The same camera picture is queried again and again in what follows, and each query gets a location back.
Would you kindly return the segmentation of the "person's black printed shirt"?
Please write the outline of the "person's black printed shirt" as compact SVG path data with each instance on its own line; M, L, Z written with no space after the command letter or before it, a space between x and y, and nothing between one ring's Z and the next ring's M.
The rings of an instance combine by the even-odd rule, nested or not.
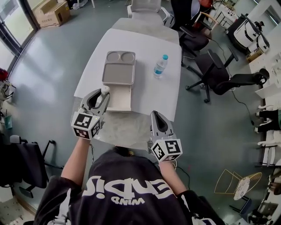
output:
M91 166L85 189L53 176L34 225L224 225L210 204L188 190L175 194L147 158L115 149Z

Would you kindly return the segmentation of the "black mesh-back office chair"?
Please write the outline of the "black mesh-back office chair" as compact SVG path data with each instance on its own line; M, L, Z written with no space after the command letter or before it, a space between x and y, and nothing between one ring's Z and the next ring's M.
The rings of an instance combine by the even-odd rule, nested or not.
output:
M188 91L203 84L206 91L206 99L204 99L204 102L209 103L210 90L217 95L223 95L235 87L263 85L269 80L269 72L264 68L255 73L235 74L231 77L227 71L227 67L233 60L238 61L238 57L232 49L230 49L230 51L231 55L225 63L210 49L207 53L196 56L195 63L200 69L200 72L191 66L188 66L187 69L195 73L200 80L193 85L186 86L185 89Z

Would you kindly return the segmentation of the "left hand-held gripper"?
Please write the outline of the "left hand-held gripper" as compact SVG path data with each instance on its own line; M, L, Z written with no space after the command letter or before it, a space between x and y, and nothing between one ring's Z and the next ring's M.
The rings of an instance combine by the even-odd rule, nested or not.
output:
M96 89L81 101L78 111L74 112L71 127L74 135L92 140L104 125L104 113L110 101L110 93L102 94Z

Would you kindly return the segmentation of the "white shelf unit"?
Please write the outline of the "white shelf unit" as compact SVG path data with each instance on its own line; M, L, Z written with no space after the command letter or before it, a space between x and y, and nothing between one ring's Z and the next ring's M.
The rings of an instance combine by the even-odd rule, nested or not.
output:
M250 64L251 72L258 72L266 69L270 75L269 79L263 84L262 88L256 91L266 105L281 107L281 52L275 54L271 59L265 54L259 56Z

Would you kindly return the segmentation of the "white box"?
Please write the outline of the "white box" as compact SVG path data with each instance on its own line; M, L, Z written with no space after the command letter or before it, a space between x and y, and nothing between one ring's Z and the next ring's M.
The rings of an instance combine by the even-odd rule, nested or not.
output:
M135 77L135 65L134 52L109 51L107 53L102 83L109 87L108 111L131 111L131 90Z

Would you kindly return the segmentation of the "person's left forearm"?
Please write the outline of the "person's left forearm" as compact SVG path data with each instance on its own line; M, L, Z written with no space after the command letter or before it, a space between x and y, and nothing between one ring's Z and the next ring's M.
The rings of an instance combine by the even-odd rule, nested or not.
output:
M61 173L62 178L71 180L80 187L82 186L89 147L90 140L83 138L78 139Z

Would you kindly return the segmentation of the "white plastic chair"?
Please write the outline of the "white plastic chair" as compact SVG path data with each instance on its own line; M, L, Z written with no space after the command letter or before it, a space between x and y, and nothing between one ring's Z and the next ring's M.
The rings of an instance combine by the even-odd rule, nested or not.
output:
M268 131L265 141L257 145L263 150L261 167L281 167L281 131Z

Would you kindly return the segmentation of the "clear water bottle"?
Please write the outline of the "clear water bottle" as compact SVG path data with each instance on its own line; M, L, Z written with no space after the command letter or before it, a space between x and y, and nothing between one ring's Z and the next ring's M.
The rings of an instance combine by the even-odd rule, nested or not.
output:
M159 59L156 62L156 65L154 67L154 76L158 79L162 76L165 68L167 67L168 64L168 55L164 54L161 59Z

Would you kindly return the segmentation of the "white and black equipment case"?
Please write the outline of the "white and black equipment case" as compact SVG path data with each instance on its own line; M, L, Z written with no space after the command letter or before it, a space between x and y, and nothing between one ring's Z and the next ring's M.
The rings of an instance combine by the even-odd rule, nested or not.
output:
M247 14L241 14L227 29L227 35L232 43L236 43L242 48L248 48L260 35L260 30L247 17Z
M260 33L259 36L256 39L256 46L263 53L266 53L270 48L270 44L269 44L268 40L266 39L266 37L262 33Z

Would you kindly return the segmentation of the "white office chair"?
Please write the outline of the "white office chair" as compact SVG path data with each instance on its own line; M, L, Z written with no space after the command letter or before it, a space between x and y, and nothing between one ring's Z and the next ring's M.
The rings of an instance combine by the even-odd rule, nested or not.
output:
M161 3L162 0L131 0L127 6L128 18L152 25L164 25L171 15Z

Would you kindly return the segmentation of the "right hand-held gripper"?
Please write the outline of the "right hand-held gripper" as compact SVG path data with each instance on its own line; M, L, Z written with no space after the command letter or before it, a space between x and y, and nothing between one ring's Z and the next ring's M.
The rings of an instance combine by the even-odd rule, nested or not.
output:
M159 163L175 161L183 154L181 141L176 137L171 121L163 114L151 112L150 129L148 153L154 155Z

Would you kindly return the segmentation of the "wooden-armed chair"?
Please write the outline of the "wooden-armed chair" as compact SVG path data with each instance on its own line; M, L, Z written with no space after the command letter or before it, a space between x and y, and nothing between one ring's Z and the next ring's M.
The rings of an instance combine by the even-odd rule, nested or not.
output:
M209 31L212 31L217 25L219 25L219 22L214 17L202 11L199 13L197 22Z

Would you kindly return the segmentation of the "person's right forearm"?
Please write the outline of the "person's right forearm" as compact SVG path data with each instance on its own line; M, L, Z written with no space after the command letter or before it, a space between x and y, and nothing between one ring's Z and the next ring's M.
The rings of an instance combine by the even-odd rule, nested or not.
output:
M160 162L159 168L163 179L166 181L175 195L179 195L188 190L180 177L177 175L175 167L171 162Z

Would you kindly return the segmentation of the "grey table with black legs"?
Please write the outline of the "grey table with black legs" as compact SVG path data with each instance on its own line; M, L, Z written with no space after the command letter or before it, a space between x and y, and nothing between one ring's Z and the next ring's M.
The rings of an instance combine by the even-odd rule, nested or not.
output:
M178 33L163 25L150 25L142 20L120 18L111 29L140 33L179 45ZM150 114L135 111L110 112L104 115L105 124L97 139L113 145L145 149L150 138Z

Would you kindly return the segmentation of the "round patterned cushion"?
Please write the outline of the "round patterned cushion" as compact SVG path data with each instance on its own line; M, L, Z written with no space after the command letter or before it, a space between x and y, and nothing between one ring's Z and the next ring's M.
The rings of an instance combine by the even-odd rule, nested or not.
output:
M250 186L250 178L249 177L242 178L239 181L237 188L234 192L234 200L241 199L247 193L249 186Z

